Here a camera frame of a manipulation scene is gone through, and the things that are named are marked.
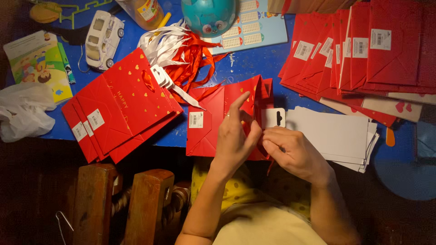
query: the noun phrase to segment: toy car window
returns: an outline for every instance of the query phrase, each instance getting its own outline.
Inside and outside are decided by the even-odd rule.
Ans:
[[[106,38],[109,38],[110,37],[110,34],[111,34],[111,30],[110,29],[107,29],[106,30]]]
[[[103,29],[105,21],[102,19],[96,19],[94,22],[94,26],[92,27],[94,30],[101,31]]]
[[[99,43],[99,38],[98,37],[94,37],[94,36],[89,36],[88,37],[88,42],[92,42],[92,43]]]
[[[86,56],[92,60],[100,60],[100,51],[98,47],[86,44]]]

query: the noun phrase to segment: helmet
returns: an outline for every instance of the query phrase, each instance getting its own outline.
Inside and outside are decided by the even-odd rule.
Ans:
[[[235,0],[182,0],[186,24],[200,37],[216,37],[226,32],[236,15]]]

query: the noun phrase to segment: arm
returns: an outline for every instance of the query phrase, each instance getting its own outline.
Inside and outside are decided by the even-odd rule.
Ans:
[[[250,155],[262,134],[258,123],[251,122],[246,112],[239,111],[249,95],[249,92],[244,93],[230,106],[228,116],[219,127],[215,158],[177,237],[177,245],[206,245],[213,242],[221,215],[225,184]],[[247,137],[241,120],[251,124]]]
[[[264,131],[263,146],[286,171],[312,183],[310,219],[314,231],[327,244],[360,244],[333,169],[303,133],[270,128]]]

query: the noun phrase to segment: hand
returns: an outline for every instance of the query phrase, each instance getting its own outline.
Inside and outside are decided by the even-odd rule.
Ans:
[[[325,187],[334,178],[333,169],[302,132],[269,128],[264,131],[262,144],[282,168],[315,186]]]
[[[218,174],[219,177],[227,180],[247,160],[262,134],[259,124],[255,120],[252,121],[248,113],[239,110],[249,96],[250,92],[245,92],[233,102],[218,129],[217,150],[209,173]],[[241,121],[251,124],[247,137]]]

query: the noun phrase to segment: wooden chair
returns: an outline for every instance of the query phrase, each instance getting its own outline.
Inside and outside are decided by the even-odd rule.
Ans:
[[[153,169],[135,174],[133,185],[112,203],[122,190],[123,177],[111,164],[79,168],[73,217],[74,245],[109,244],[111,217],[129,209],[124,245],[174,243],[187,212],[190,182],[174,185],[174,174]]]

